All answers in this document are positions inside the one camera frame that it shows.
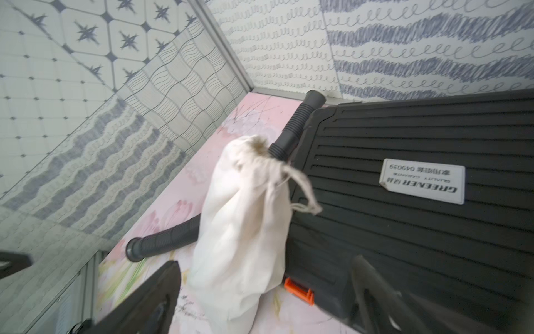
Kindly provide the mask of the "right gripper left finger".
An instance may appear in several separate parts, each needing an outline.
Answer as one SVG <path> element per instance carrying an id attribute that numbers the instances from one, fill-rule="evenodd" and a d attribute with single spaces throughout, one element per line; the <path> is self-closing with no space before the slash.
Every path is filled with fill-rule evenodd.
<path id="1" fill-rule="evenodd" d="M 168 333 L 182 283 L 179 263 L 168 261 L 102 321 L 82 323 L 82 333 Z"/>

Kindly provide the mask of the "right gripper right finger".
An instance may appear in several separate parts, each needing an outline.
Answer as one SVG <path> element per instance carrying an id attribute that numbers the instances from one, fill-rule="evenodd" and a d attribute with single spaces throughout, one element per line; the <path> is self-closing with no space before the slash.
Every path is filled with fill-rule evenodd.
<path id="1" fill-rule="evenodd" d="M 363 256 L 350 261 L 350 279 L 365 333 L 500 333 L 478 318 L 482 309 L 405 275 L 387 281 Z"/>

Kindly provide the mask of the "white cloth soil bag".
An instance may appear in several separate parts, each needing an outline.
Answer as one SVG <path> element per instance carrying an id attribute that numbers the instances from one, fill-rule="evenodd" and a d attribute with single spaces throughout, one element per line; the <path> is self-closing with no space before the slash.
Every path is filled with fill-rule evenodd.
<path id="1" fill-rule="evenodd" d="M 228 143 L 204 202 L 187 285 L 214 333 L 249 333 L 285 272 L 288 175 L 267 148 L 260 136 Z"/>

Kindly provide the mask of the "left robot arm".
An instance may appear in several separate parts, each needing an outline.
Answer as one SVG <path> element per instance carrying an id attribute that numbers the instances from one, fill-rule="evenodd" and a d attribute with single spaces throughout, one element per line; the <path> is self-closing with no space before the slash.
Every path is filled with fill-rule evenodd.
<path id="1" fill-rule="evenodd" d="M 1 260 L 1 273 L 0 279 L 7 278 L 13 274 L 18 273 L 26 268 L 29 268 L 33 264 L 33 260 L 30 255 L 24 253 L 12 253 L 2 251 L 0 253 Z"/>

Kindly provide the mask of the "black plastic tool case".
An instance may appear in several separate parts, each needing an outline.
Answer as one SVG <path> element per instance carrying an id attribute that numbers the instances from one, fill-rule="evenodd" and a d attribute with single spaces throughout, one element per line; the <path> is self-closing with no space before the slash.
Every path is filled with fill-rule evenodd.
<path id="1" fill-rule="evenodd" d="M 293 165 L 286 288 L 364 330 L 352 262 L 453 332 L 533 320 L 533 91 L 352 103 L 307 122 Z"/>

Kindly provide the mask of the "aluminium mounting rail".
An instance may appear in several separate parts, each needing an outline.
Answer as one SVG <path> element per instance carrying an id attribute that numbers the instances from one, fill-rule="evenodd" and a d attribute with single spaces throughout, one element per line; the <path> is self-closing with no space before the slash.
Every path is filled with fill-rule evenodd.
<path id="1" fill-rule="evenodd" d="M 27 333 L 69 333 L 94 318 L 99 265 L 107 252 L 97 251 L 30 325 Z"/>

